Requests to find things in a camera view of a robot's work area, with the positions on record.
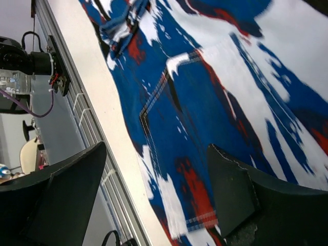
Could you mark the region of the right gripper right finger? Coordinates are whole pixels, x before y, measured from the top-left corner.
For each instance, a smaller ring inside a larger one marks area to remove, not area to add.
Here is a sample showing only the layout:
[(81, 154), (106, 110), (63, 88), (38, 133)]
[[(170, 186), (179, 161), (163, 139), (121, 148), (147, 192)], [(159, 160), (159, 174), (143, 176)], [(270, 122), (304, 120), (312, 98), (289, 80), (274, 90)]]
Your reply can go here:
[(327, 192), (289, 183), (207, 149), (222, 237), (228, 245), (327, 245)]

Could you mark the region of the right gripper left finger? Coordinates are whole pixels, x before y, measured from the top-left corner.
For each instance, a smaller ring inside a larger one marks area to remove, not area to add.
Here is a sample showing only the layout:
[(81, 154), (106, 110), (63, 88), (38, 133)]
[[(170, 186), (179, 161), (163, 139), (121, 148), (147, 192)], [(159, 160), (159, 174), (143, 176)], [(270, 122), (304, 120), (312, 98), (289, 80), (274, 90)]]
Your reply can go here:
[(1, 245), (82, 245), (106, 156), (101, 141), (1, 184)]

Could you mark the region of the blue patterned trousers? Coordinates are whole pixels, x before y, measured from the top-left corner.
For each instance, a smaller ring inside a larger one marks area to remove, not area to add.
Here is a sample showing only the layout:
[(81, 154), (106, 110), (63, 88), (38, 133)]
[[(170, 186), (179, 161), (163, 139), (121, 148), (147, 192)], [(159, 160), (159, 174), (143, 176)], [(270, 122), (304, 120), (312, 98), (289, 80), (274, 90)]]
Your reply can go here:
[(214, 144), (327, 190), (326, 1), (81, 1), (171, 245), (221, 245)]

